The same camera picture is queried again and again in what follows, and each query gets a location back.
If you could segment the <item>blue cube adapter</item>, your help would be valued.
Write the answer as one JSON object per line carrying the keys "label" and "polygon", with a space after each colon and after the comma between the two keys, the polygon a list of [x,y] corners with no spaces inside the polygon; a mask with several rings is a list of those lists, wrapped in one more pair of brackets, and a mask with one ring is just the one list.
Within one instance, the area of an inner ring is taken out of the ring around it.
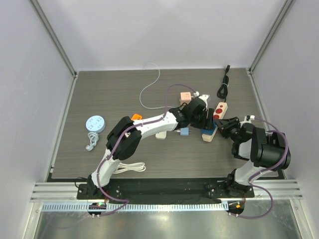
{"label": "blue cube adapter", "polygon": [[216,128],[214,128],[214,129],[201,129],[200,131],[201,131],[202,134],[213,135],[215,130],[216,130]]}

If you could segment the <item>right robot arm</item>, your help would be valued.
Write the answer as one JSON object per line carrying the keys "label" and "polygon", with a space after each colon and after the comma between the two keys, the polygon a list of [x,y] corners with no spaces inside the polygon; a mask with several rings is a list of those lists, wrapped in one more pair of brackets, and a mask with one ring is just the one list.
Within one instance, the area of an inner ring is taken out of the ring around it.
{"label": "right robot arm", "polygon": [[255,117],[245,116],[216,119],[221,136],[233,141],[234,158],[247,160],[240,168],[228,174],[223,189],[230,197],[240,197],[252,190],[252,183],[270,171],[286,169],[291,161],[286,135],[273,124]]}

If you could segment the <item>light blue charger plug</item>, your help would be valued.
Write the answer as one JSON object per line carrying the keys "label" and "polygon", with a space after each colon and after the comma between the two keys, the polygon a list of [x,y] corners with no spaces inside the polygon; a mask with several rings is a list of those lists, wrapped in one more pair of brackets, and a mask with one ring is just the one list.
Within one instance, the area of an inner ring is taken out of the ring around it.
{"label": "light blue charger plug", "polygon": [[188,127],[181,128],[177,131],[179,132],[180,136],[189,136],[191,133],[191,130]]}

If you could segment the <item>tan cube socket adapter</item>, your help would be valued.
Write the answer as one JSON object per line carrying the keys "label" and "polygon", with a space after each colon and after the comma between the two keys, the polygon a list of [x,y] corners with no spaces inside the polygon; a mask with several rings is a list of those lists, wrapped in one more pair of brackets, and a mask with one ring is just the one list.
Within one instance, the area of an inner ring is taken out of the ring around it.
{"label": "tan cube socket adapter", "polygon": [[193,95],[191,94],[191,92],[181,92],[180,105],[189,104],[192,98],[193,98]]}

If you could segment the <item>beige red power strip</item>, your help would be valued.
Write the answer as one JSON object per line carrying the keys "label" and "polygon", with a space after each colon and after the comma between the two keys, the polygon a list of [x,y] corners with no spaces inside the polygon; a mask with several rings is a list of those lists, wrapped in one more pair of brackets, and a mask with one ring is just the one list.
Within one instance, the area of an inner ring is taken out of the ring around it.
{"label": "beige red power strip", "polygon": [[202,140],[205,142],[212,142],[216,132],[217,132],[217,126],[215,123],[215,120],[223,119],[226,111],[228,109],[228,104],[226,102],[219,102],[216,109],[213,113],[213,123],[214,123],[214,129],[212,130],[202,130]]}

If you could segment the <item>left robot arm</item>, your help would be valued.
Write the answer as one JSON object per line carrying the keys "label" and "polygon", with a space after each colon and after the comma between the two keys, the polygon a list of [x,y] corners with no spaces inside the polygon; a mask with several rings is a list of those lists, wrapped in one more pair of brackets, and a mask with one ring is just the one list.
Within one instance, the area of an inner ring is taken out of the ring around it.
{"label": "left robot arm", "polygon": [[106,185],[120,162],[130,158],[141,140],[165,131],[175,131],[188,126],[212,129],[214,109],[208,107],[210,95],[194,97],[188,104],[171,108],[162,115],[132,120],[123,117],[107,136],[105,153],[97,169],[87,178],[87,195],[100,199]]}

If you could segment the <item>white plug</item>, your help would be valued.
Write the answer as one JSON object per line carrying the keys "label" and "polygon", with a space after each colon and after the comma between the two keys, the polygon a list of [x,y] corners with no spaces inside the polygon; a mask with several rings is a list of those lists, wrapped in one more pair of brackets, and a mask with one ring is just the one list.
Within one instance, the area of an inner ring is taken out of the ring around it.
{"label": "white plug", "polygon": [[155,137],[156,137],[156,139],[161,139],[161,140],[166,139],[166,131],[163,131],[163,132],[160,132],[160,133],[156,133]]}

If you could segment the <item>round light blue socket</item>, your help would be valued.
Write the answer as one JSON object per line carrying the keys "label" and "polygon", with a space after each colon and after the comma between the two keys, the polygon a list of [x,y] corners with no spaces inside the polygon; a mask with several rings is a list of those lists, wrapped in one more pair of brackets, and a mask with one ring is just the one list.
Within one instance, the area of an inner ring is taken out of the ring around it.
{"label": "round light blue socket", "polygon": [[102,116],[91,116],[87,119],[85,127],[89,132],[101,133],[105,129],[106,123]]}

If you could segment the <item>orange power strip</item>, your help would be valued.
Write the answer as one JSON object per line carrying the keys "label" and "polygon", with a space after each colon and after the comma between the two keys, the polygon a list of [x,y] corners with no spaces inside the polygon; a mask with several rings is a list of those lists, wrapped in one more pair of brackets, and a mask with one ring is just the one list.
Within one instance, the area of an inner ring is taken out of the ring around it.
{"label": "orange power strip", "polygon": [[131,117],[131,120],[142,120],[143,117],[139,114],[134,114],[132,117]]}

